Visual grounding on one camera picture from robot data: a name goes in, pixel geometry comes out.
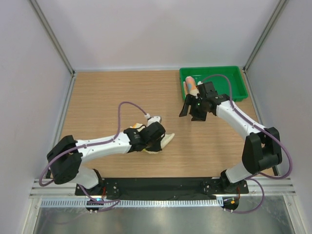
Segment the yellow green patterned towel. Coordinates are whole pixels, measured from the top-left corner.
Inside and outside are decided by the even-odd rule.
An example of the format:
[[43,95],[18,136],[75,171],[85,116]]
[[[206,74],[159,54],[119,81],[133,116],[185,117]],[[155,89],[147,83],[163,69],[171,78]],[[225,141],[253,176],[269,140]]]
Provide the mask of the yellow green patterned towel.
[[[137,129],[139,132],[146,128],[146,125],[141,123],[136,123],[135,125],[131,126],[133,129]],[[175,134],[164,134],[160,139],[157,140],[154,144],[151,146],[143,149],[143,152],[149,153],[149,154],[158,154],[160,153],[174,138]]]

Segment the blue polka dot towel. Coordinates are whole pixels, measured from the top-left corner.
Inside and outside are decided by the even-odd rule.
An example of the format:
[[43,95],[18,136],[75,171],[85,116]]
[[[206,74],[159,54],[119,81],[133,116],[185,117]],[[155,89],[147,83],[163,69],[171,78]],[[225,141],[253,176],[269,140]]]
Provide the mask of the blue polka dot towel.
[[188,76],[183,81],[183,91],[185,95],[197,96],[199,94],[198,88],[196,86],[195,79],[191,76]]

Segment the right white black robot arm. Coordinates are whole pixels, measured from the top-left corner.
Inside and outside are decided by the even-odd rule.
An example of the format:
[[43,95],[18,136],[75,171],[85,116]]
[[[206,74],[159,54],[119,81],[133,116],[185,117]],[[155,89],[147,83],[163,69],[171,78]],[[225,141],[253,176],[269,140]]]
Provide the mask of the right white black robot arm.
[[227,95],[201,98],[187,94],[179,116],[190,114],[192,121],[205,121],[207,113],[226,121],[244,139],[241,162],[220,174],[219,186],[223,192],[231,193],[245,179],[282,162],[277,129],[258,126]]

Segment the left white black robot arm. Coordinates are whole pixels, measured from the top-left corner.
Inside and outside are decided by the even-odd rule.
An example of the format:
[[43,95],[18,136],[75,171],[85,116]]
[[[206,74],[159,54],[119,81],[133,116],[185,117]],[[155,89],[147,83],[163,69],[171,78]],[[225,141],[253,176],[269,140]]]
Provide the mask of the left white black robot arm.
[[141,151],[157,154],[174,136],[167,134],[156,122],[127,128],[116,136],[91,140],[74,140],[73,136],[66,136],[47,155],[52,182],[57,185],[73,182],[98,195],[103,190],[101,175],[96,169],[84,167],[85,163],[116,154]]

